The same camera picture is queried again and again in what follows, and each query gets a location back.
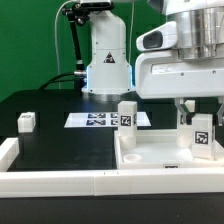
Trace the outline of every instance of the green wall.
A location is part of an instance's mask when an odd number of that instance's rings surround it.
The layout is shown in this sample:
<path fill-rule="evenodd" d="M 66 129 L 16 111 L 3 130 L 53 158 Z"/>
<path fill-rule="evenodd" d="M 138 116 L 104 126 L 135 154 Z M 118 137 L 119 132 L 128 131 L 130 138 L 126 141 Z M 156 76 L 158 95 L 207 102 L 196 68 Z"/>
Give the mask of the green wall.
<path fill-rule="evenodd" d="M 15 91 L 38 89 L 41 84 L 57 74 L 54 20 L 58 8 L 64 2 L 64 0 L 1 2 L 0 101 Z M 127 41 L 129 41 L 131 6 L 131 3 L 116 3 L 113 10 L 113 13 L 126 23 Z M 136 38 L 162 23 L 164 17 L 152 11 L 147 6 L 146 0 L 135 3 L 132 66 L 140 54 L 136 49 Z M 78 32 L 82 55 L 87 65 L 91 60 L 89 25 L 79 28 Z M 58 34 L 62 72 L 73 71 L 75 64 L 71 33 L 68 21 L 63 16 L 59 18 Z M 62 86 L 64 87 L 72 88 L 72 85 Z"/>

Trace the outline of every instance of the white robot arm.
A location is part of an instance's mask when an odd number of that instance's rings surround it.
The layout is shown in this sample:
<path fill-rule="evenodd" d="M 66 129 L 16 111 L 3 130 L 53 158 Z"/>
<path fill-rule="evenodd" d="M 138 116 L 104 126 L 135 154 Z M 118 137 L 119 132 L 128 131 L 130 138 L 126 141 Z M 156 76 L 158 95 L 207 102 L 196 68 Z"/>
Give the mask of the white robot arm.
<path fill-rule="evenodd" d="M 105 101 L 133 91 L 132 70 L 126 60 L 126 26 L 112 9 L 111 0 L 79 0 L 71 9 L 76 24 L 89 20 L 91 25 L 92 61 L 83 95 Z"/>
<path fill-rule="evenodd" d="M 136 61 L 136 91 L 141 98 L 224 96 L 224 1 L 150 0 L 167 23 L 137 39 L 144 53 Z M 224 106 L 218 112 L 222 123 Z"/>

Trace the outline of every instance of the white cube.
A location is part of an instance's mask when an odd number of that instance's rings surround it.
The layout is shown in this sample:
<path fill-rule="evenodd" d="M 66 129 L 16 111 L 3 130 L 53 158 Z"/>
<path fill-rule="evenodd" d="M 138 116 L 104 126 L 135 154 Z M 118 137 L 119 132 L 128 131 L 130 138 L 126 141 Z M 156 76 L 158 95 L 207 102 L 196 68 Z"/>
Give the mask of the white cube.
<path fill-rule="evenodd" d="M 36 125 L 34 112 L 22 113 L 17 121 L 19 133 L 33 132 Z"/>
<path fill-rule="evenodd" d="M 198 158 L 212 159 L 215 140 L 213 116 L 211 114 L 196 114 L 192 119 L 192 129 L 192 155 Z"/>
<path fill-rule="evenodd" d="M 122 101 L 118 104 L 118 133 L 121 148 L 136 147 L 137 102 Z"/>

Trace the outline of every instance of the white tray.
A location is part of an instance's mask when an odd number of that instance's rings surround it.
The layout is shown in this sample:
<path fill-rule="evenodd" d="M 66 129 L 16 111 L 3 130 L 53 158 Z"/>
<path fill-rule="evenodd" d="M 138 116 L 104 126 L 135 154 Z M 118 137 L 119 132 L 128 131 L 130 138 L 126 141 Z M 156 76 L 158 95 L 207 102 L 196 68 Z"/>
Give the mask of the white tray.
<path fill-rule="evenodd" d="M 115 131 L 115 153 L 118 169 L 203 168 L 224 165 L 224 150 L 218 142 L 215 142 L 215 160 L 193 158 L 190 148 L 176 145 L 176 130 L 139 130 L 136 147 L 133 149 L 121 148 L 118 131 Z"/>

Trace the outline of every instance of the table surface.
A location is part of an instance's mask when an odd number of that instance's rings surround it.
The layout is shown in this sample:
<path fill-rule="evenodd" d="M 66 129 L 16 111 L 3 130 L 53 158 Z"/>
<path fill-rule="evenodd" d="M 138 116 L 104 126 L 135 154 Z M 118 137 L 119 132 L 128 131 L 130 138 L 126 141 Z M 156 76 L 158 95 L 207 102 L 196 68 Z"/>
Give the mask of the table surface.
<path fill-rule="evenodd" d="M 152 127 L 176 126 L 173 100 L 140 100 L 138 111 L 147 112 Z M 119 102 L 83 99 L 71 90 L 21 91 L 0 103 L 0 142 L 18 137 L 20 154 L 9 172 L 46 170 L 116 169 L 116 128 L 69 128 L 69 113 L 117 112 Z M 200 99 L 199 110 L 217 109 L 214 99 Z M 31 134 L 19 134 L 17 118 L 36 112 Z M 217 135 L 223 136 L 223 128 Z M 128 195 L 0 199 L 1 223 L 204 223 L 220 224 L 224 194 Z"/>

